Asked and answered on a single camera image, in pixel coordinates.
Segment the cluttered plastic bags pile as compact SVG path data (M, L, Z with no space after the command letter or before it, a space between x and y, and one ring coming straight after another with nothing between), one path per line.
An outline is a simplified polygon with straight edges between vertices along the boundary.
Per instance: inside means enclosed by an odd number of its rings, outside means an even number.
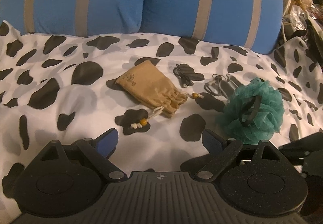
M292 5L282 19L285 40L302 38L309 57L322 68L322 5L312 4L307 10Z

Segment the right blue striped cushion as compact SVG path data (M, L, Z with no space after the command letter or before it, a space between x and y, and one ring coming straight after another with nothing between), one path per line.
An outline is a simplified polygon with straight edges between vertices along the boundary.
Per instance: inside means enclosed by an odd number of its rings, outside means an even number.
M238 45L269 54L283 0L144 0L141 31Z

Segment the teal mesh bath loofah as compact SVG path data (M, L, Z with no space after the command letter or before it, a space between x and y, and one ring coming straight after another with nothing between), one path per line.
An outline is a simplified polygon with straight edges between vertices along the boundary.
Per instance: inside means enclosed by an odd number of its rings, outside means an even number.
M280 132L284 111L280 91L268 81L254 78L234 90L216 122L228 137L258 144Z

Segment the tan drawstring pouch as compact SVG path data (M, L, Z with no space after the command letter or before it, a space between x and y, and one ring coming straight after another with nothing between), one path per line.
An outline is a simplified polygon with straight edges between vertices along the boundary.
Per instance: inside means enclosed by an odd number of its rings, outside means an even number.
M169 118L188 99L187 94L174 86L149 60L126 71L115 83L146 107L161 108Z

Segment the cow print blanket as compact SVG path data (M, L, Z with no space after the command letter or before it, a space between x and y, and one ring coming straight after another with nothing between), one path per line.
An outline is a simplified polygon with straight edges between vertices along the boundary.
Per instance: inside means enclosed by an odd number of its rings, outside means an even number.
M180 65L200 99L189 99L172 118L158 116L147 127L125 135L115 122L149 110L115 83L130 68L150 61L176 87ZM305 42L292 38L262 55L229 44L212 44L164 34L103 34L91 37L22 35L1 24L1 223L20 215L13 184L53 139L71 144L119 132L112 162L126 173L178 171L181 163L206 154L201 132L216 130L225 106L204 85L216 75L248 84L269 81L284 102L284 120L272 143L280 146L322 130L322 69Z

